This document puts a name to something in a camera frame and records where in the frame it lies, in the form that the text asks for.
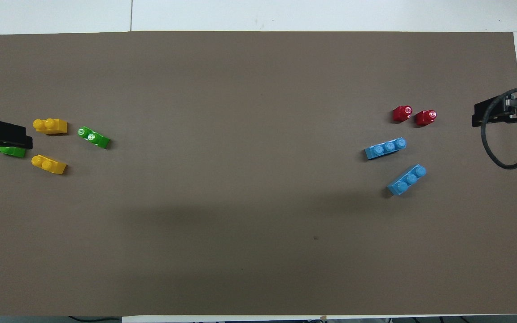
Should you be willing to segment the blue three-stud toy block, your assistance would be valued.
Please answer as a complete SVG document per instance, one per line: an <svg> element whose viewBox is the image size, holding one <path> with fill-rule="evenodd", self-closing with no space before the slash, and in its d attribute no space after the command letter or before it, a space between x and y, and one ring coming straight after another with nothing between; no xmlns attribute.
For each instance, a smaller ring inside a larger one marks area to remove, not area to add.
<svg viewBox="0 0 517 323"><path fill-rule="evenodd" d="M371 145L364 149L364 153L368 160L377 159L386 155L396 153L400 150L406 149L407 141L403 137L389 140L376 145Z"/></svg>
<svg viewBox="0 0 517 323"><path fill-rule="evenodd" d="M420 178L425 176L425 174L427 174L427 169L420 164L415 164L400 174L400 176L398 176L395 180L390 182L386 188L392 195L400 196L407 192L408 189L412 185L416 184Z"/></svg>

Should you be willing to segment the yellow two-stud toy block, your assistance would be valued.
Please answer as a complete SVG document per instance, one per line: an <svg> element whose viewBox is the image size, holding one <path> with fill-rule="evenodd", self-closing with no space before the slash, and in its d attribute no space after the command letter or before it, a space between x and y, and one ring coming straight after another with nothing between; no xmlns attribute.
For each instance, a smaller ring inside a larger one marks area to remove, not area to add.
<svg viewBox="0 0 517 323"><path fill-rule="evenodd" d="M66 164L43 155L35 155L31 158L31 164L52 174L61 175L66 169Z"/></svg>
<svg viewBox="0 0 517 323"><path fill-rule="evenodd" d="M63 119L35 119L31 124L35 131L46 135L63 135L68 133L68 122Z"/></svg>

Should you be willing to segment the red single-stud toy block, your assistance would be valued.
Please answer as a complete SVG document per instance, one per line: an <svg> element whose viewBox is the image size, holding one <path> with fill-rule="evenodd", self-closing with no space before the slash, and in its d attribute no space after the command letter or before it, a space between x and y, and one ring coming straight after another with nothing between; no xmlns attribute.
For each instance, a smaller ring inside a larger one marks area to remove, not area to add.
<svg viewBox="0 0 517 323"><path fill-rule="evenodd" d="M423 110L415 115L415 125L417 127L425 127L433 122L437 118L437 112L435 110Z"/></svg>
<svg viewBox="0 0 517 323"><path fill-rule="evenodd" d="M408 120L413 113L413 109L409 105L402 105L396 107L392 111L392 121L395 123L400 123Z"/></svg>

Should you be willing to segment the brown table mat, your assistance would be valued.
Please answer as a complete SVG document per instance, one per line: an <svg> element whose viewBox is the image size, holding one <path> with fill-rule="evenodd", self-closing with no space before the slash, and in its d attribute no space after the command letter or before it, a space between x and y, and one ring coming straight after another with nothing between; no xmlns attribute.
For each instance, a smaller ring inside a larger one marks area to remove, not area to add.
<svg viewBox="0 0 517 323"><path fill-rule="evenodd" d="M0 315L517 314L517 170L471 125L515 86L511 33L0 35L34 145L0 153Z"/></svg>

